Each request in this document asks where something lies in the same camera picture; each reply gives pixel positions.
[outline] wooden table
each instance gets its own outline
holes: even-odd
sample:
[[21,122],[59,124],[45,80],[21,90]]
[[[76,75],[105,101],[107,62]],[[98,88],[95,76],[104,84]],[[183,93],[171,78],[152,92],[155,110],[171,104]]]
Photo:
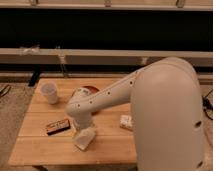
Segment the wooden table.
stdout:
[[[86,152],[72,144],[71,130],[47,136],[45,126],[70,118],[64,108],[76,88],[93,85],[99,89],[110,85],[115,78],[41,79],[35,90],[14,149],[9,159],[12,166],[83,165],[136,163],[132,132],[119,127],[122,114],[130,114],[129,104],[108,108],[94,115],[97,136]],[[54,82],[60,102],[49,105],[39,93],[42,83]]]

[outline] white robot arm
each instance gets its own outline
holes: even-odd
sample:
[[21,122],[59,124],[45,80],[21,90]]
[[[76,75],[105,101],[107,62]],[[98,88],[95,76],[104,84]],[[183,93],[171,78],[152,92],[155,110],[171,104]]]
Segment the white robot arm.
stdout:
[[202,171],[202,97],[192,66],[166,58],[84,98],[71,98],[66,112],[79,129],[87,115],[131,103],[140,171]]

